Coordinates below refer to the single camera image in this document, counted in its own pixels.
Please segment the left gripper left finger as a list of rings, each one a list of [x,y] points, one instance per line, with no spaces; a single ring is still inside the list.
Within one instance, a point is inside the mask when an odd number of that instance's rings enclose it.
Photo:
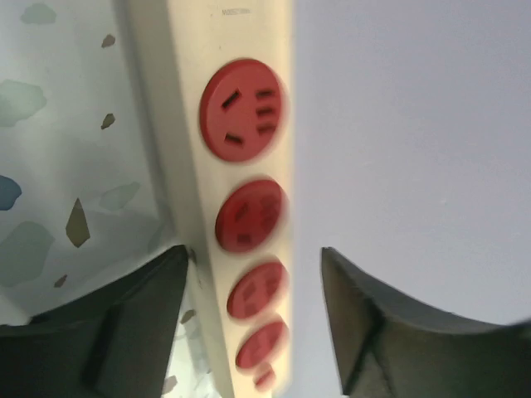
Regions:
[[[176,245],[24,326],[1,328],[1,395],[159,397],[188,272]]]

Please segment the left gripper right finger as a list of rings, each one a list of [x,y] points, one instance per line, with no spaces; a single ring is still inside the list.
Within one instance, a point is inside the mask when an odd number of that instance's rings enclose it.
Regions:
[[[445,312],[321,250],[329,331],[347,397],[528,397],[530,322]]]

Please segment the beige power strip red sockets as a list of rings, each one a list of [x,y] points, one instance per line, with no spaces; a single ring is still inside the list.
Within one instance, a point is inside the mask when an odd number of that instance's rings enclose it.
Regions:
[[[293,3],[126,10],[214,385],[276,397],[291,376]]]

